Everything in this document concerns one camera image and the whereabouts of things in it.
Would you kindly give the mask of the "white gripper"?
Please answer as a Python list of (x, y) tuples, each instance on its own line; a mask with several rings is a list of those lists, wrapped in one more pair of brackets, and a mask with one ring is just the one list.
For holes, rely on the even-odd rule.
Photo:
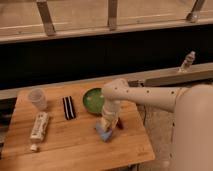
[(102, 117), (101, 118), (101, 127), (104, 131), (108, 131), (112, 122), (117, 120), (119, 117), (121, 102), (114, 100), (105, 100), (104, 105), (102, 106)]

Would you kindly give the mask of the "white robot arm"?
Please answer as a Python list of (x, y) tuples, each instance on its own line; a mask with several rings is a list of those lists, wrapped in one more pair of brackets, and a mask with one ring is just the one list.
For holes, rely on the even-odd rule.
[(130, 87), (116, 79), (102, 88), (103, 114), (116, 101), (131, 101), (175, 115), (169, 171), (213, 171), (213, 85), (192, 87)]

